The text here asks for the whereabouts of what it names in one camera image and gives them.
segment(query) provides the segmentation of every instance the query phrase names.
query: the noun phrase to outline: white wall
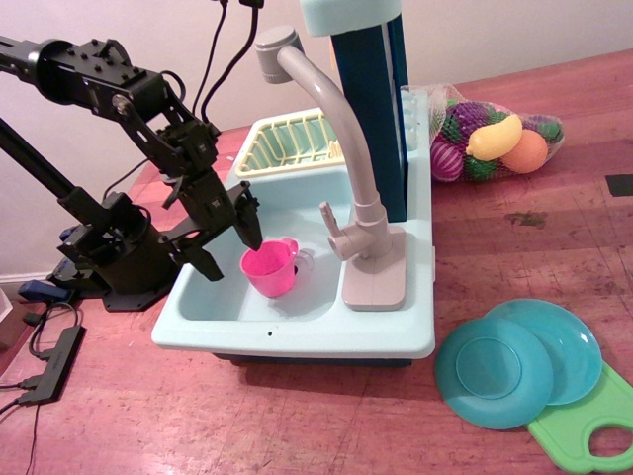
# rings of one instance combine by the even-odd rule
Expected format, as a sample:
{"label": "white wall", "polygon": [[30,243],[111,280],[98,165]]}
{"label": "white wall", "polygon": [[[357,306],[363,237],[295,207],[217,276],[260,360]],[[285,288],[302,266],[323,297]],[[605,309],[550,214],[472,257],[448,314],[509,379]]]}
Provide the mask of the white wall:
{"label": "white wall", "polygon": [[[119,40],[134,64],[178,72],[191,106],[220,10],[209,0],[2,0],[0,36]],[[457,83],[633,48],[630,0],[404,0],[403,12],[411,84]],[[249,16],[230,0],[211,82],[246,38]],[[279,24],[294,25],[309,58],[335,76],[328,40],[308,37],[298,0],[266,0],[260,31]],[[312,106],[295,84],[263,83],[250,51],[214,97],[209,116],[229,129]],[[49,103],[8,74],[0,74],[0,117],[95,197],[143,159],[117,124]],[[0,283],[46,274],[60,260],[57,233],[74,221],[1,151],[0,173]]]}

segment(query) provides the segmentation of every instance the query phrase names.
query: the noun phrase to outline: cutting board handle hole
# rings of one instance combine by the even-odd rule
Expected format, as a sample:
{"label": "cutting board handle hole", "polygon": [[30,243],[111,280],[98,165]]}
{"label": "cutting board handle hole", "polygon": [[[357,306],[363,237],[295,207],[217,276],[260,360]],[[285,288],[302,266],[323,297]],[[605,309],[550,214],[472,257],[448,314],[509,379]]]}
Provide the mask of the cutting board handle hole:
{"label": "cutting board handle hole", "polygon": [[595,457],[615,457],[633,446],[633,431],[621,427],[602,427],[591,434],[589,452]]}

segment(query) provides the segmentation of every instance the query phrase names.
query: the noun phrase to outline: toy banana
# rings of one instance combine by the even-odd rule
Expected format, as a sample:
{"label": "toy banana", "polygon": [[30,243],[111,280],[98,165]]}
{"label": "toy banana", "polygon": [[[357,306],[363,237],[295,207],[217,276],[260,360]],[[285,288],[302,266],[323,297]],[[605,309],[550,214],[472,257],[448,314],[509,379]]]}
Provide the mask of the toy banana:
{"label": "toy banana", "polygon": [[466,154],[481,161],[499,158],[516,146],[522,130],[521,120],[516,114],[507,116],[498,124],[479,127],[468,140]]}

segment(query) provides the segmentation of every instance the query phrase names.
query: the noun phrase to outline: teal plate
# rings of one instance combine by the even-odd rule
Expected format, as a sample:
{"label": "teal plate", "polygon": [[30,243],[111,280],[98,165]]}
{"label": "teal plate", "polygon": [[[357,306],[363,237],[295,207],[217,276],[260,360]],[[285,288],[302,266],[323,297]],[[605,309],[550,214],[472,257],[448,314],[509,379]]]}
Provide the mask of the teal plate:
{"label": "teal plate", "polygon": [[515,322],[545,346],[554,370],[548,406],[570,404],[586,396],[602,371],[602,353],[589,328],[574,314],[551,302],[518,299],[494,307],[486,318]]}
{"label": "teal plate", "polygon": [[435,380],[446,403],[482,428],[531,422],[550,400],[553,374],[538,338],[502,319],[473,320],[458,327],[435,360]]}

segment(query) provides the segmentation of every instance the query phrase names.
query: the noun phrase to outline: light blue toy sink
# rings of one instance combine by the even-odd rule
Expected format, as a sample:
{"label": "light blue toy sink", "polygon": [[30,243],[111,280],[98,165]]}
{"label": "light blue toy sink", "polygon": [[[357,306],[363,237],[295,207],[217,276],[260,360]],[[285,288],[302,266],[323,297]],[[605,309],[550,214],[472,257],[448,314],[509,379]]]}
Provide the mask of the light blue toy sink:
{"label": "light blue toy sink", "polygon": [[[407,296],[391,312],[357,312],[341,299],[345,263],[332,252],[318,205],[328,201],[341,224],[348,221],[351,189],[344,165],[250,179],[261,206],[265,239],[294,238],[314,259],[300,262],[291,291],[269,299],[239,270],[246,247],[231,229],[208,250],[225,278],[210,282],[185,265],[152,332],[163,348],[228,355],[291,358],[423,358],[434,348],[430,169],[425,114],[408,154]],[[235,166],[226,187],[237,183]]]}

